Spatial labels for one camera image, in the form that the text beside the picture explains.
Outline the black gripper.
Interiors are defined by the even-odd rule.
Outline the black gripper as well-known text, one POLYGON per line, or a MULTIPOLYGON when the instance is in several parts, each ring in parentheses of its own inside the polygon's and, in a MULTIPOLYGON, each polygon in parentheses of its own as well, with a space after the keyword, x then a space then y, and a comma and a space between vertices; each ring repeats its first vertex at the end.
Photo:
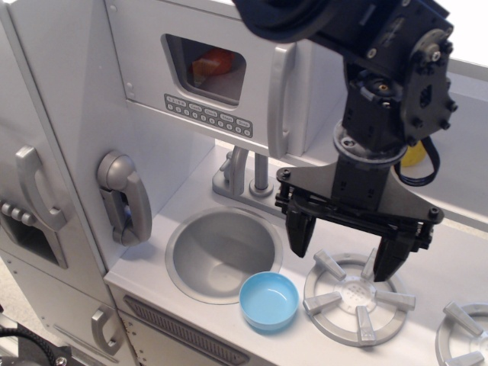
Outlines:
POLYGON ((381 238, 374 281, 388 281, 410 252, 430 246, 434 227, 444 218, 441 209, 407 189, 432 183, 440 156, 430 137, 374 151, 342 125, 334 130, 334 144, 339 157, 333 164, 278 170, 276 204, 286 216, 290 248, 298 257, 306 255, 318 219, 371 233, 381 238), (414 178, 402 173, 400 163, 407 148, 418 142, 432 172, 414 178))

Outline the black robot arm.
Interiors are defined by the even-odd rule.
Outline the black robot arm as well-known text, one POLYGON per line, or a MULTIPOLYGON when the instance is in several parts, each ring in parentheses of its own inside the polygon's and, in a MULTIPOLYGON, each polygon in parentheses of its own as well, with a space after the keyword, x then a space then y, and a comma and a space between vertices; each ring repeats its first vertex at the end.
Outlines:
POLYGON ((440 166, 431 136, 449 128, 457 109, 448 12, 434 1, 237 1, 236 8, 258 37, 311 40, 342 56, 348 95, 334 130, 338 160, 278 170, 275 203, 298 256, 319 219, 379 236, 374 279, 387 281, 411 252, 429 247, 444 216, 412 193, 435 174, 405 176, 401 161, 422 146, 433 169, 440 166))

